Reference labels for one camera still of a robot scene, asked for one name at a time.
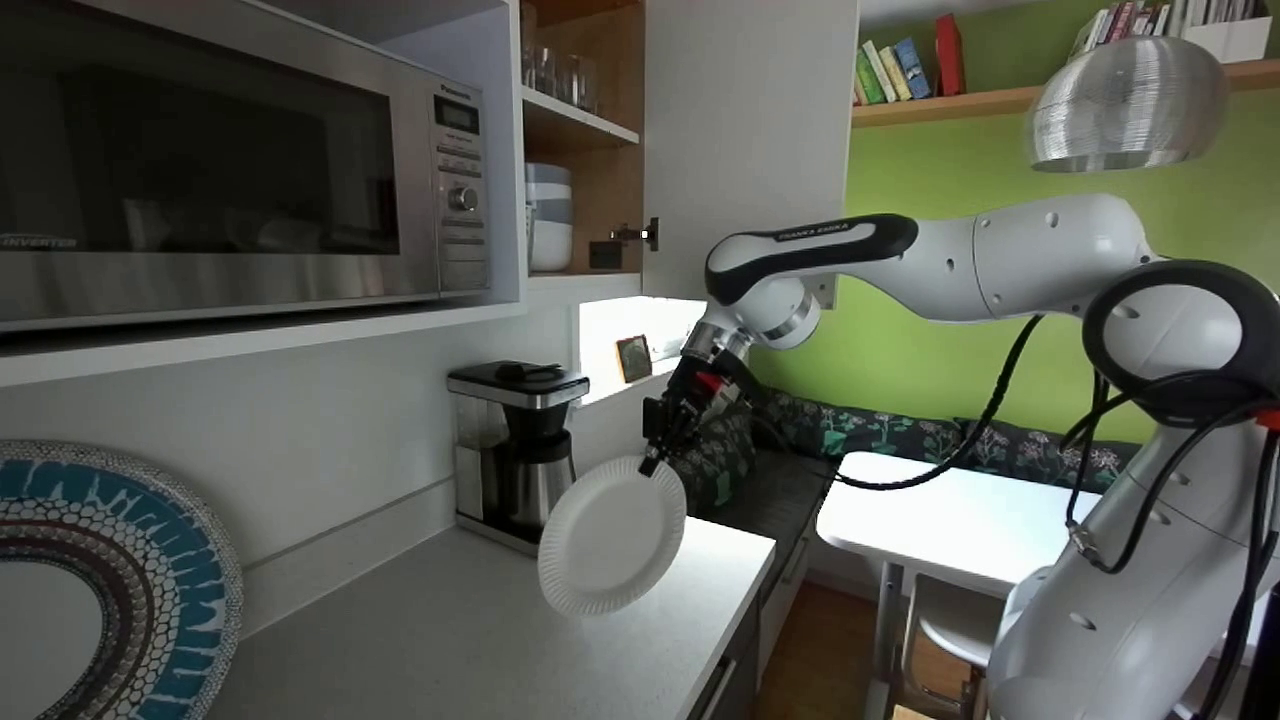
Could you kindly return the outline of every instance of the microwave control panel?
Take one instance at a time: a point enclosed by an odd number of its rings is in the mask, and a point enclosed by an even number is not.
[[[432,103],[443,281],[476,292],[486,287],[480,95],[440,84]]]

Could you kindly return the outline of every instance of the white robot body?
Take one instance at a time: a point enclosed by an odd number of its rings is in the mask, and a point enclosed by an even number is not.
[[[1090,507],[1103,559],[1145,503],[1147,483],[1188,432],[1163,430]],[[1221,644],[1245,584],[1245,536],[1259,430],[1233,426],[1179,463],[1121,577],[1068,547],[1006,615],[987,666],[990,707],[1006,720],[1160,720]]]
[[[845,268],[927,320],[1081,313],[1103,283],[1150,260],[1115,197],[1063,197],[979,222],[924,222],[903,260]]]
[[[845,274],[924,320],[1082,317],[1082,345],[1156,426],[1156,441],[1015,592],[987,666],[994,715],[1160,720],[1227,634],[1245,589],[1255,409],[1274,406],[1280,317],[1245,274],[1156,260],[1121,197],[1068,197],[975,222],[836,222],[723,241],[708,287],[755,339],[796,349],[816,329],[803,276]],[[1115,574],[1131,529],[1135,552]]]
[[[1103,326],[1110,360],[1160,381],[1197,367],[1225,367],[1240,349],[1240,317],[1204,287],[1156,283],[1127,295]]]

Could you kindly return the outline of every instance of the microwave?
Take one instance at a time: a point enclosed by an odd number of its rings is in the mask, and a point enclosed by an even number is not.
[[[480,94],[242,0],[0,3],[0,333],[486,292]]]

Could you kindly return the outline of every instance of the black cable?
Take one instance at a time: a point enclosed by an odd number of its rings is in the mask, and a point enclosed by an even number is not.
[[[874,480],[855,480],[855,475],[845,475],[845,474],[838,474],[836,480],[838,480],[838,483],[852,483],[852,490],[865,490],[865,494],[899,494],[899,490],[918,490],[918,483],[942,475],[946,468],[957,468],[957,463],[975,447],[975,441],[990,430],[990,419],[994,419],[994,412],[1000,412],[1000,406],[1002,406],[1006,381],[1012,381],[1012,373],[1015,373],[1015,364],[1021,364],[1021,356],[1022,356],[1036,326],[1038,326],[1038,317],[1033,317],[1033,320],[1015,333],[1015,339],[1012,339],[1012,349],[1006,349],[1006,356],[1002,356],[1002,367],[1000,367],[1000,378],[994,378],[994,388],[990,388],[990,397],[987,397],[987,409],[979,412],[979,419],[972,426],[972,432],[950,447],[950,456],[942,456],[935,468],[927,468],[927,474],[918,474],[918,475],[908,475],[908,480],[879,480],[879,483],[874,483]]]
[[[1163,494],[1166,475],[1185,463],[1185,456],[1227,418],[1240,412],[1255,412],[1255,409],[1271,409],[1271,401],[1246,401],[1240,409],[1225,409],[1221,418],[1210,418],[1207,426],[1201,426],[1185,444],[1177,444],[1177,453],[1160,463],[1160,474],[1150,475],[1150,490],[1139,503],[1139,513],[1131,517],[1127,542],[1121,547],[1121,558],[1109,566],[1097,547],[1082,543],[1082,559],[1109,577],[1121,577],[1139,543],[1139,536],[1147,534],[1147,517],[1156,507],[1156,498]]]
[[[1262,567],[1271,566],[1271,552],[1274,552],[1274,529],[1271,523],[1271,480],[1274,480],[1274,444],[1280,437],[1266,432],[1266,444],[1262,444],[1262,456],[1259,456],[1259,468],[1255,468],[1255,483],[1250,483],[1250,520],[1246,520],[1246,559],[1245,559],[1245,584],[1240,584],[1240,598],[1235,598],[1235,610],[1233,610],[1233,624],[1227,624],[1227,640],[1225,640],[1225,653],[1216,659],[1216,673],[1207,680],[1207,694],[1204,694],[1204,703],[1201,703],[1201,720],[1216,712],[1240,658],[1245,658],[1245,640],[1246,640],[1246,621],[1250,621],[1250,598],[1262,580]]]
[[[1076,502],[1081,502],[1081,494],[1082,494],[1082,475],[1089,475],[1089,463],[1090,463],[1090,432],[1097,432],[1097,426],[1101,426],[1101,409],[1109,409],[1109,394],[1110,394],[1110,385],[1109,385],[1109,378],[1103,373],[1090,373],[1090,401],[1089,401],[1089,418],[1097,418],[1090,426],[1082,426],[1082,432],[1081,432],[1081,463],[1076,463],[1076,475],[1072,475],[1072,498],[1068,498],[1068,507],[1063,507],[1063,529],[1076,529]]]
[[[1266,598],[1240,715],[1280,715],[1280,584]]]
[[[1103,406],[1090,406],[1068,432],[1058,444],[1076,444],[1082,432],[1090,432],[1110,409],[1127,406],[1131,397],[1109,397]]]

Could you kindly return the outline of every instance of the table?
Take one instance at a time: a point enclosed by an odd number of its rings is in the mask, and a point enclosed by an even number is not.
[[[838,460],[838,474],[855,480],[908,480],[927,468],[933,463],[879,453],[849,453]],[[891,712],[908,627],[908,574],[1002,599],[1068,543],[1068,498],[1072,494],[1055,483],[966,468],[950,468],[908,494],[831,483],[816,517],[816,536],[838,552],[879,559],[874,658],[865,715],[879,720]],[[1097,494],[1081,494],[1076,513],[1082,517],[1097,502]]]

